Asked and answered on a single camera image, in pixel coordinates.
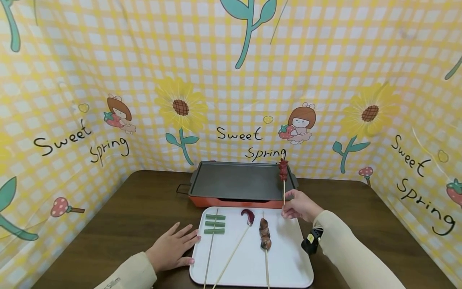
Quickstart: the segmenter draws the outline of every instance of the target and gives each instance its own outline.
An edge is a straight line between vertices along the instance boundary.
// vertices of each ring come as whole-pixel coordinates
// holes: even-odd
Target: plastic backdrop
[[[0,0],[0,287],[137,170],[362,181],[462,287],[462,2]]]

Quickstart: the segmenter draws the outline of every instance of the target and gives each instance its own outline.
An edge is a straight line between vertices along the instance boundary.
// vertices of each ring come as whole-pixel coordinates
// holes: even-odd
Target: white tray
[[[241,216],[245,208],[210,207],[201,217],[199,234],[202,239],[194,246],[195,263],[189,267],[189,275],[194,282],[204,284],[207,259],[212,235],[205,235],[205,215],[225,215],[225,234],[216,234],[213,238],[207,285],[214,285],[222,269],[241,239],[247,227],[247,215]],[[255,221],[248,229],[231,262],[226,268],[218,285],[267,287],[265,252],[260,248],[258,228],[263,211],[271,234],[271,249],[268,251],[268,271],[270,287],[307,288],[313,283],[313,268],[310,258],[301,248],[303,240],[298,220],[286,220],[280,215],[280,209],[252,209]]]

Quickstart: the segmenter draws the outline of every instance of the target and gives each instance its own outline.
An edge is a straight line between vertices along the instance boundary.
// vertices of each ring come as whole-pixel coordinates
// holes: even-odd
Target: wrist strap
[[[301,246],[303,251],[308,255],[315,254],[323,232],[323,228],[312,228],[311,232],[306,236],[306,239],[302,241]]]

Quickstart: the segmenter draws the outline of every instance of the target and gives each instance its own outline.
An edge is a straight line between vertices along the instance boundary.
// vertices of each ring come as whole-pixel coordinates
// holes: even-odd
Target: yellow heart
[[[263,122],[266,124],[270,124],[273,122],[273,117],[264,117]]]
[[[446,152],[444,152],[442,149],[438,151],[438,159],[442,163],[447,163],[449,161],[449,156]]]
[[[89,109],[90,109],[90,106],[88,104],[79,105],[79,111],[81,112],[87,112]]]

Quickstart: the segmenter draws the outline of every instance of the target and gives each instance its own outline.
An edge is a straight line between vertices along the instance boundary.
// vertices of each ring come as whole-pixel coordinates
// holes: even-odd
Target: sausage skewer
[[[287,163],[289,161],[281,158],[281,161],[278,164],[279,168],[279,177],[281,178],[283,188],[282,188],[282,200],[283,200],[283,205],[286,205],[286,181],[287,181]]]
[[[266,265],[266,285],[269,289],[269,272],[268,272],[268,250],[271,248],[271,240],[268,228],[268,221],[265,220],[265,211],[263,211],[263,217],[260,220],[260,247],[265,250],[265,265]]]
[[[241,212],[241,216],[244,215],[244,214],[247,214],[247,228],[245,229],[244,233],[242,234],[241,239],[239,240],[239,242],[237,243],[237,245],[236,245],[236,247],[234,248],[233,252],[231,253],[231,256],[229,257],[228,261],[226,262],[225,267],[224,267],[223,270],[221,271],[220,276],[218,276],[218,279],[217,279],[217,281],[215,282],[215,285],[212,287],[212,289],[215,289],[215,287],[217,286],[218,282],[220,282],[221,277],[223,276],[223,274],[224,274],[226,268],[228,267],[229,263],[231,262],[232,256],[234,256],[234,253],[236,252],[237,248],[239,247],[239,244],[241,244],[242,239],[244,239],[245,233],[247,233],[247,230],[248,230],[248,229],[250,228],[250,226],[252,226],[252,224],[254,223],[255,215],[254,215],[254,213],[253,213],[251,210],[249,210],[249,209],[243,209],[242,212]]]

